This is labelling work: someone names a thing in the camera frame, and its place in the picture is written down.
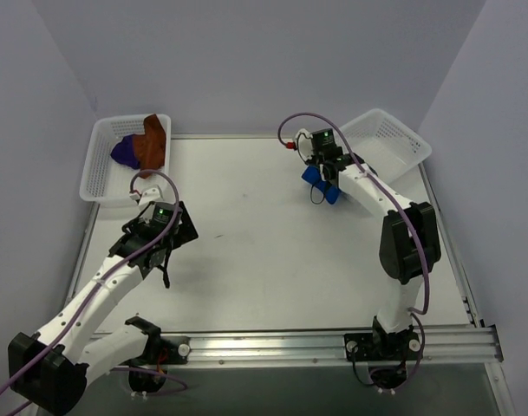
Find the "bright blue towel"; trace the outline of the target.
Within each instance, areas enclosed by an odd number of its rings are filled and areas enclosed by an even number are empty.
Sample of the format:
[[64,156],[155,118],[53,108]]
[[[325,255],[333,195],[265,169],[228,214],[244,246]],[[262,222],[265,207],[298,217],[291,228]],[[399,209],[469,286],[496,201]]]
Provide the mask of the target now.
[[[319,170],[314,166],[307,166],[301,176],[302,180],[310,185],[310,202],[314,205],[320,205],[327,202],[334,205],[340,196],[340,190],[337,186],[322,179]],[[319,200],[314,199],[315,191],[321,193]]]

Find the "brown towel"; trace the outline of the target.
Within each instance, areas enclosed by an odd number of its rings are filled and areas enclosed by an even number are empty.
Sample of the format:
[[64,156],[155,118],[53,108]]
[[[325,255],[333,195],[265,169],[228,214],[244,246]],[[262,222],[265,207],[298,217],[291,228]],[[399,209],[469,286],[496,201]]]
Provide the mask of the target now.
[[166,131],[156,114],[143,120],[144,133],[133,135],[134,156],[141,170],[158,170],[165,164]]

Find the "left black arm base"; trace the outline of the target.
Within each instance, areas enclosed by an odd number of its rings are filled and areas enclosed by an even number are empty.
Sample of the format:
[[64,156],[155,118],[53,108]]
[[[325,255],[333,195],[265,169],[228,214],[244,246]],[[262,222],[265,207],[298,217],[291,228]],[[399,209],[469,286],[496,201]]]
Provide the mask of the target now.
[[134,393],[164,394],[168,371],[165,365],[185,365],[191,352],[190,338],[173,335],[166,338],[160,327],[134,316],[125,321],[126,329],[135,328],[144,342],[141,352],[124,361],[128,385]]

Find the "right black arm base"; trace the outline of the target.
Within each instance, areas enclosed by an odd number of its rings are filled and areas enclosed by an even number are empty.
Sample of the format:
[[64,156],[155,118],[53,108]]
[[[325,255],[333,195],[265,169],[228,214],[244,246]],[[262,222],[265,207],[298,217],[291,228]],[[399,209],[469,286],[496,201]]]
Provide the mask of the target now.
[[423,358],[425,332],[414,326],[387,333],[377,322],[370,332],[343,336],[346,360],[356,380],[378,393],[395,394],[415,375]]

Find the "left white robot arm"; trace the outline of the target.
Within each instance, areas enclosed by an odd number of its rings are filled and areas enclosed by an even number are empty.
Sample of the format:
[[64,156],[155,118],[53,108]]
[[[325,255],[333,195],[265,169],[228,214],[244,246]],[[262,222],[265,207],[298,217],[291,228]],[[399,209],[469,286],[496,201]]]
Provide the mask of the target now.
[[69,413],[87,387],[119,365],[130,371],[135,392],[163,387],[160,365],[178,356],[183,341],[162,338],[151,322],[134,316],[98,341],[90,338],[119,302],[153,270],[167,271],[173,250],[198,233],[183,202],[151,202],[122,228],[101,267],[76,297],[33,335],[17,334],[8,346],[11,389],[54,415]]

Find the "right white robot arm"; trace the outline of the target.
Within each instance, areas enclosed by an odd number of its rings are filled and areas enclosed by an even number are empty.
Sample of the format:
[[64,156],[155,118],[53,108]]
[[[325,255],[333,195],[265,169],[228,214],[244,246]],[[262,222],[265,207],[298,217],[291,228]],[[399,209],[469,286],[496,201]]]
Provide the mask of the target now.
[[363,159],[336,144],[332,129],[302,129],[296,145],[306,165],[302,179],[320,191],[323,200],[332,205],[344,195],[381,222],[379,260],[390,281],[374,326],[381,335],[408,331],[411,314],[428,312],[429,274],[441,257],[434,208],[389,187]]

